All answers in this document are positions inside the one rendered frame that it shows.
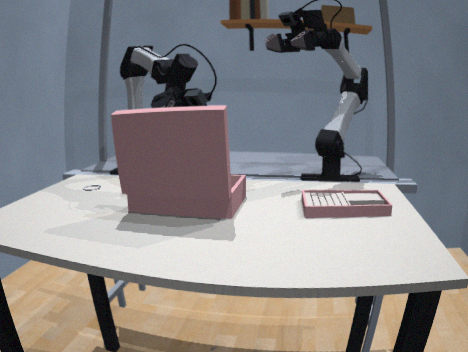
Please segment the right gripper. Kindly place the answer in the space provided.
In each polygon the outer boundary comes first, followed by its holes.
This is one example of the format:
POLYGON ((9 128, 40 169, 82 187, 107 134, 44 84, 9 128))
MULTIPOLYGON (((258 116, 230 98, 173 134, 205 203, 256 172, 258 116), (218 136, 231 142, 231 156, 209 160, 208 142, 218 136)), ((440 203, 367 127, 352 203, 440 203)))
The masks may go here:
POLYGON ((179 88, 179 87, 169 87, 168 89, 165 90, 165 92, 154 96, 154 98, 152 100, 151 107, 152 108, 187 107, 183 103, 183 101, 181 99, 179 99, 180 95, 177 95, 178 93, 180 93, 182 91, 183 90, 181 88, 179 88), (168 96, 166 96, 166 95, 168 95, 168 96))

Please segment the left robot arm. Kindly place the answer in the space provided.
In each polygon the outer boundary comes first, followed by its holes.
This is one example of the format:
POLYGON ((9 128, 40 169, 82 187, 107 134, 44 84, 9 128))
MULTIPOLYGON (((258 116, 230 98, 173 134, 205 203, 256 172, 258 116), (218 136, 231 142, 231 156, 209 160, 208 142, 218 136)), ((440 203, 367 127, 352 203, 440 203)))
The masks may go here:
POLYGON ((345 158, 344 143, 342 142, 345 139, 351 118, 363 100, 367 100, 368 97, 368 71, 366 68, 361 68, 353 60, 341 40, 341 34, 336 29, 327 29, 321 10, 283 12, 278 17, 284 26, 290 26, 291 31, 306 30, 305 27, 314 29, 313 33, 317 39, 315 47, 320 46, 325 49, 344 73, 340 86, 342 94, 340 103, 331 121, 324 129, 320 130, 315 142, 318 156, 323 157, 322 173, 302 173, 301 180, 360 182, 358 175, 340 175, 340 158, 345 158), (303 17, 304 23, 300 19, 301 17, 303 17), (359 79, 360 76, 360 83, 354 83, 354 79, 359 79))

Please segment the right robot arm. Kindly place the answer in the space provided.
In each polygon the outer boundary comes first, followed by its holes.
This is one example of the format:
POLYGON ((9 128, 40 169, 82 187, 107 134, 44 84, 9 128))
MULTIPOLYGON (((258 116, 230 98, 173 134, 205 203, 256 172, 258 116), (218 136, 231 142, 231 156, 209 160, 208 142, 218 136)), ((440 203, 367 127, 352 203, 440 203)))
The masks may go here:
POLYGON ((210 92, 203 93, 198 88, 185 90, 198 66, 197 60, 189 54, 176 54, 174 59, 159 58, 153 55, 156 53, 152 52, 152 45, 143 47, 147 51, 136 46, 128 47, 120 66, 120 75, 127 88, 128 110, 144 109, 143 86, 148 71, 157 84, 166 84, 165 90, 171 86, 181 88, 183 91, 177 95, 187 107, 207 106, 207 101, 212 98, 210 92))

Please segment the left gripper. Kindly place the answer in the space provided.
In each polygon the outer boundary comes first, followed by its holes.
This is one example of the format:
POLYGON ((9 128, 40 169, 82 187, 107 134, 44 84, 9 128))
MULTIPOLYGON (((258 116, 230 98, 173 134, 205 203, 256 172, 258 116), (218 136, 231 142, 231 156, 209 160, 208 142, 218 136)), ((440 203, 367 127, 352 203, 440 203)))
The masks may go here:
POLYGON ((286 33, 285 36, 287 36, 287 39, 282 39, 281 34, 270 35, 265 39, 267 49, 279 53, 300 52, 302 49, 306 51, 315 50, 314 45, 316 46, 317 39, 313 30, 291 31, 291 33, 286 33))

